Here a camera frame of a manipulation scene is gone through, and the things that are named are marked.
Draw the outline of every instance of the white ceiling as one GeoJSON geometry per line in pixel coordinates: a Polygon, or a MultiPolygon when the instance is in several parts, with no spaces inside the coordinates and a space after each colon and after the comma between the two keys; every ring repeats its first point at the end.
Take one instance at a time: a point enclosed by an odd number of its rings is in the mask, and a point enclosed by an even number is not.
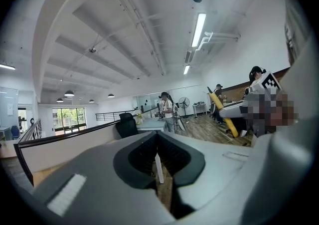
{"type": "MultiPolygon", "coordinates": [[[[97,96],[137,77],[183,73],[198,13],[207,14],[203,33],[238,33],[251,1],[85,0],[64,17],[42,87],[97,96]]],[[[191,70],[200,72],[222,47],[213,44],[209,54],[195,57],[191,70]]]]}

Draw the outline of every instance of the ceiling beam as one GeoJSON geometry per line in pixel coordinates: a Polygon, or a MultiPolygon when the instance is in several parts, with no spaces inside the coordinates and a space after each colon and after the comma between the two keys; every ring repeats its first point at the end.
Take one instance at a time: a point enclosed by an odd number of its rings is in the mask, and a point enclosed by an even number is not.
{"type": "Polygon", "coordinates": [[[136,61],[127,50],[125,50],[119,43],[116,43],[115,36],[109,36],[108,31],[103,27],[103,23],[99,22],[94,16],[90,14],[83,6],[79,7],[73,12],[79,20],[85,23],[88,27],[94,30],[98,35],[100,35],[108,43],[111,43],[119,53],[121,53],[128,61],[130,61],[137,69],[139,69],[144,75],[149,76],[150,73],[138,62],[136,61]]]}
{"type": "Polygon", "coordinates": [[[146,46],[149,48],[151,56],[154,58],[157,67],[160,70],[160,73],[162,75],[165,75],[166,68],[163,62],[162,54],[160,52],[160,49],[155,47],[153,40],[145,26],[145,22],[141,20],[142,16],[139,13],[141,9],[136,7],[133,0],[119,0],[119,2],[123,5],[123,7],[125,7],[125,12],[128,14],[131,22],[134,24],[142,40],[146,43],[146,46]]]}
{"type": "Polygon", "coordinates": [[[60,35],[56,41],[56,43],[59,43],[81,55],[86,56],[87,58],[94,60],[100,64],[102,64],[103,66],[110,68],[111,70],[120,73],[121,75],[124,75],[125,77],[128,77],[129,79],[133,79],[134,76],[130,75],[129,73],[125,72],[124,70],[118,68],[117,66],[111,64],[110,62],[108,62],[107,60],[105,60],[104,58],[101,58],[97,55],[95,55],[94,53],[91,53],[90,51],[88,51],[86,48],[81,47],[79,44],[75,43],[74,41],[68,39],[67,37],[64,37],[62,35],[60,35]]]}
{"type": "MultiPolygon", "coordinates": [[[[46,72],[44,74],[44,77],[61,80],[61,75],[57,75],[57,74],[50,73],[50,72],[46,72]]],[[[105,86],[97,85],[97,84],[86,82],[86,81],[83,81],[83,80],[72,79],[72,78],[69,78],[69,77],[63,78],[63,81],[60,81],[60,83],[63,83],[63,82],[77,84],[77,85],[81,85],[81,86],[82,85],[86,85],[86,86],[90,86],[90,87],[108,89],[108,87],[105,87],[105,86]]]]}
{"type": "Polygon", "coordinates": [[[71,64],[67,64],[67,63],[65,63],[63,61],[60,61],[60,60],[57,60],[55,58],[50,58],[47,63],[51,64],[51,65],[54,65],[54,66],[57,66],[57,67],[60,67],[60,68],[63,68],[63,69],[67,69],[67,70],[69,70],[71,68],[70,70],[72,70],[74,72],[78,72],[78,73],[81,73],[81,74],[84,74],[84,75],[87,75],[87,76],[91,76],[91,77],[94,77],[94,78],[97,78],[97,79],[105,80],[105,81],[108,81],[108,82],[111,82],[111,83],[120,84],[120,81],[117,81],[117,80],[112,79],[110,77],[99,75],[99,74],[94,73],[94,72],[92,72],[90,70],[87,70],[87,69],[84,69],[84,68],[79,68],[77,66],[72,68],[71,64]]]}

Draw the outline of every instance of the ceiling light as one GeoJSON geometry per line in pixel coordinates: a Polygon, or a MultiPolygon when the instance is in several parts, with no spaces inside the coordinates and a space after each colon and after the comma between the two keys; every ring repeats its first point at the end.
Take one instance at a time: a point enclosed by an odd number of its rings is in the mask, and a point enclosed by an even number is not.
{"type": "Polygon", "coordinates": [[[189,69],[189,65],[185,66],[185,71],[184,71],[184,75],[187,74],[188,72],[188,69],[189,69]]]}
{"type": "Polygon", "coordinates": [[[192,47],[197,47],[199,38],[201,36],[201,31],[203,30],[203,26],[205,23],[206,14],[199,14],[197,19],[197,25],[195,29],[194,39],[192,43],[192,47]]]}
{"type": "Polygon", "coordinates": [[[15,70],[14,66],[6,65],[3,63],[0,63],[0,67],[5,68],[5,69],[10,69],[10,70],[15,70]]]}
{"type": "Polygon", "coordinates": [[[64,95],[65,95],[65,96],[74,96],[74,93],[73,93],[73,91],[68,90],[68,91],[65,92],[64,95]]]}

